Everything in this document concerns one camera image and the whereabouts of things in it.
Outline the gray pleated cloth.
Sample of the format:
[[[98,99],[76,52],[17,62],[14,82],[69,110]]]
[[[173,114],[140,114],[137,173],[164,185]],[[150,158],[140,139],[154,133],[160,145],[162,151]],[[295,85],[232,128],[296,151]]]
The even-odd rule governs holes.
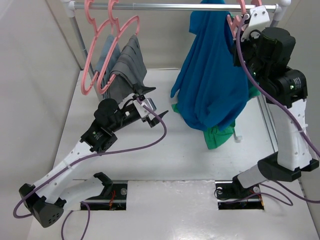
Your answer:
[[[133,85],[144,85],[147,69],[137,35],[132,35],[120,52],[115,66],[113,63],[111,73],[115,74],[115,80],[106,92],[106,97],[121,103],[127,96],[133,93]]]

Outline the pink hanger with gray cloth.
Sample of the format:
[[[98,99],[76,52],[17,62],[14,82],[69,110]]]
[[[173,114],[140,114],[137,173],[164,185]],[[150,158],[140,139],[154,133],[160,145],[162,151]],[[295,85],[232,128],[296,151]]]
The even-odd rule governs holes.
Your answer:
[[[119,33],[114,32],[114,34],[112,34],[113,40],[112,40],[111,46],[107,50],[107,54],[106,54],[106,57],[103,62],[103,64],[106,62],[107,65],[106,65],[106,70],[103,71],[104,76],[103,76],[103,79],[101,82],[101,88],[108,86],[107,87],[107,90],[108,90],[111,87],[112,83],[114,82],[116,75],[114,73],[111,73],[112,68],[113,68],[111,66],[112,57],[115,57],[114,66],[116,66],[116,62],[121,54],[121,50],[119,47],[119,40],[122,37],[122,35],[125,33],[125,31],[129,28],[129,26],[131,26],[134,23],[136,23],[135,35],[137,36],[138,33],[140,32],[140,18],[138,15],[132,16],[123,25],[120,25],[120,22],[119,22]]]

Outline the pink hanger with green shirt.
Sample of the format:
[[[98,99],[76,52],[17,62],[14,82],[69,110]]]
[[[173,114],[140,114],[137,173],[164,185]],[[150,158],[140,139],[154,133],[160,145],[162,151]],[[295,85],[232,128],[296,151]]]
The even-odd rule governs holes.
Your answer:
[[[251,0],[250,2],[252,5],[254,5],[255,7],[260,7],[262,6],[262,1],[261,0]]]

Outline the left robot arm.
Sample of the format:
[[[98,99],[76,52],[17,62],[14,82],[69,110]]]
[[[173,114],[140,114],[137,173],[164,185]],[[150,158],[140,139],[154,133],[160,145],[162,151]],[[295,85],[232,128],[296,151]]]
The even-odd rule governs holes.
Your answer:
[[[162,118],[166,113],[157,115],[153,100],[145,96],[154,90],[155,87],[134,84],[133,96],[123,107],[119,107],[115,99],[102,100],[93,114],[94,121],[70,153],[44,177],[20,187],[19,204],[24,205],[43,228],[56,223],[69,207],[91,197],[104,199],[111,194],[113,181],[103,172],[73,186],[69,184],[94,160],[111,154],[109,148],[118,139],[117,131],[138,120],[152,128],[164,123]]]

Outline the metal clothes rack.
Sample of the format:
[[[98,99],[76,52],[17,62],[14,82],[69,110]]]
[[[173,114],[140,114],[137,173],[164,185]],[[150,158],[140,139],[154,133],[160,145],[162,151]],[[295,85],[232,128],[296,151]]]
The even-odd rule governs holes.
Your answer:
[[[82,48],[83,57],[86,63],[86,59],[88,56],[89,49],[86,48],[85,43],[83,41],[82,34],[80,32],[76,17],[75,11],[77,9],[85,10],[85,3],[77,3],[73,0],[64,0],[62,1],[63,7],[67,16],[69,17],[75,35],[77,37],[79,46]],[[290,6],[291,1],[282,0],[279,4],[274,5],[263,5],[266,7],[267,12],[272,12],[272,26],[276,26],[278,22],[283,18],[287,8]],[[245,5],[247,13],[249,13],[250,9],[255,8],[254,5]],[[89,10],[108,10],[108,3],[91,3]],[[144,10],[152,10],[152,11],[226,11],[226,12],[240,12],[241,7],[239,3],[236,4],[209,4],[209,3],[199,3],[199,4],[178,4],[178,3],[116,3],[113,6],[113,10],[136,10],[136,11],[144,11]],[[94,71],[92,65],[90,64],[89,70],[86,76],[85,87],[88,88],[94,73],[98,71]],[[98,96],[98,99],[102,99],[102,94],[97,93],[96,83],[94,83],[92,89],[95,89],[95,92]]]

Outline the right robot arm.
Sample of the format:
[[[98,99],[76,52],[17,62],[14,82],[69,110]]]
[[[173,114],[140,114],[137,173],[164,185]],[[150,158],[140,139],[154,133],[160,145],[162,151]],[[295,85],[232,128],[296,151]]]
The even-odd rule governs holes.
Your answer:
[[[238,31],[235,45],[234,62],[266,99],[277,151],[234,176],[232,181],[215,184],[217,198],[229,203],[253,197],[254,188],[265,181],[290,183],[300,178],[302,172],[320,166],[310,154],[315,147],[306,131],[307,80],[301,71],[288,66],[296,39],[283,28],[267,27],[250,30],[248,34]]]

